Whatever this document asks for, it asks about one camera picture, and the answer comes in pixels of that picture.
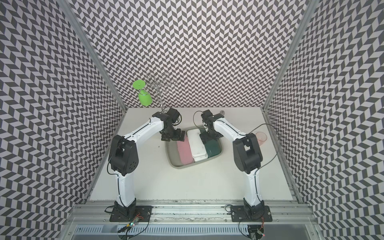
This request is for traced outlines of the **dark green pencil case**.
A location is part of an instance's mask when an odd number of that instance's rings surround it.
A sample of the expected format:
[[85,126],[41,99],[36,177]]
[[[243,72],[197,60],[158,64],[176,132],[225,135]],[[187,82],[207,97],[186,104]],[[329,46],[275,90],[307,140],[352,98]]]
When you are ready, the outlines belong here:
[[205,143],[208,158],[215,157],[221,153],[221,147],[217,140],[209,140]]

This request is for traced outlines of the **translucent white pencil case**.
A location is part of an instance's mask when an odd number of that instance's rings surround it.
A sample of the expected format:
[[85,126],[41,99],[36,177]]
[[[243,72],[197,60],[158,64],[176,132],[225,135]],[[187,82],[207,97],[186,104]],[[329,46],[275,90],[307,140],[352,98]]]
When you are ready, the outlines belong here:
[[187,137],[189,139],[192,156],[207,155],[207,151],[206,151],[205,145],[201,140],[200,134],[201,132],[199,129],[193,129],[193,130],[187,131]]

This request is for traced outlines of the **pink pencil case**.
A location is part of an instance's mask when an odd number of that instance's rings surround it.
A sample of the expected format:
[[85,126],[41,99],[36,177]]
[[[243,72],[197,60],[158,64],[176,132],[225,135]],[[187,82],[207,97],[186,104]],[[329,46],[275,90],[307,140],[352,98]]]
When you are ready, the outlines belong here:
[[191,147],[187,136],[185,136],[183,142],[177,141],[177,148],[183,166],[194,163],[194,158],[192,156]]

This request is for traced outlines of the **grey storage box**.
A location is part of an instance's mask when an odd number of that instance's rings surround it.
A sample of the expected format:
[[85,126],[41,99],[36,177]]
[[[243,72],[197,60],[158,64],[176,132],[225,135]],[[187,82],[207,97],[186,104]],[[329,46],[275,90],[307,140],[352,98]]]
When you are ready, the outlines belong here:
[[[187,136],[188,130],[193,130],[193,129],[199,129],[201,133],[205,133],[205,130],[203,130],[201,128],[196,128],[196,127],[195,128],[187,128],[187,129],[183,129],[183,131],[185,131],[185,136]],[[179,152],[178,152],[178,148],[177,148],[177,141],[166,142],[165,148],[166,148],[166,154],[167,154],[168,161],[172,167],[174,167],[176,169],[184,169],[184,168],[192,167],[192,166],[213,160],[213,159],[219,157],[223,153],[223,149],[224,149],[222,146],[221,140],[218,139],[217,141],[219,142],[221,150],[222,150],[219,155],[212,157],[212,158],[208,158],[204,161],[194,162],[192,164],[185,165],[185,166],[182,165],[181,160],[180,160],[180,156],[179,156]]]

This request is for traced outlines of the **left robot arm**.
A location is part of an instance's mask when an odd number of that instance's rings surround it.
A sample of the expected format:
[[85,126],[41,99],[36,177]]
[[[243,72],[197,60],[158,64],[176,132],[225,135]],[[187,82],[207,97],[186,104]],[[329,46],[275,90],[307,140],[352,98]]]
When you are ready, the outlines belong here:
[[156,112],[149,120],[124,136],[116,135],[112,140],[109,153],[109,165],[116,176],[118,195],[114,210],[125,218],[136,216],[136,197],[134,193],[134,170],[139,165],[138,147],[142,146],[153,135],[161,134],[161,140],[185,140],[185,131],[176,126],[182,121],[178,110],[170,108],[166,113]]

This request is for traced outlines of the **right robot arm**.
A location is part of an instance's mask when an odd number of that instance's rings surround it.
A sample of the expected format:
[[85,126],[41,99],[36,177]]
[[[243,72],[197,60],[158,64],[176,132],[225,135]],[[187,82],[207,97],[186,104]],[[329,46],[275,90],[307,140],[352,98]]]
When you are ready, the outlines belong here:
[[235,165],[244,174],[245,215],[249,220],[261,218],[266,209],[259,183],[259,170],[263,155],[256,135],[240,131],[222,114],[214,115],[211,111],[205,110],[201,117],[206,131],[201,135],[204,143],[223,137],[232,142]]

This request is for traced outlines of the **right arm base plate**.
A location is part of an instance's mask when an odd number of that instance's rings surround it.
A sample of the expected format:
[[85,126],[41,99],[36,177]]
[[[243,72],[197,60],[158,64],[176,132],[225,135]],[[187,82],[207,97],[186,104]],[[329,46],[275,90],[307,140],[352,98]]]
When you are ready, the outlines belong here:
[[232,222],[272,222],[272,213],[269,206],[257,206],[255,209],[247,210],[244,206],[230,206]]

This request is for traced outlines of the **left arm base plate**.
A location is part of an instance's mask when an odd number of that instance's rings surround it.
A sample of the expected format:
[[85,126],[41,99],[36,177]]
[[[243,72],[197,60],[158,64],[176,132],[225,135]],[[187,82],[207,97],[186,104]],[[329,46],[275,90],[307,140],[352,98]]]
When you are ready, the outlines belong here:
[[152,215],[153,206],[133,206],[124,208],[119,205],[113,207],[110,215],[110,222],[132,222],[135,217],[139,218],[138,222],[148,222]]

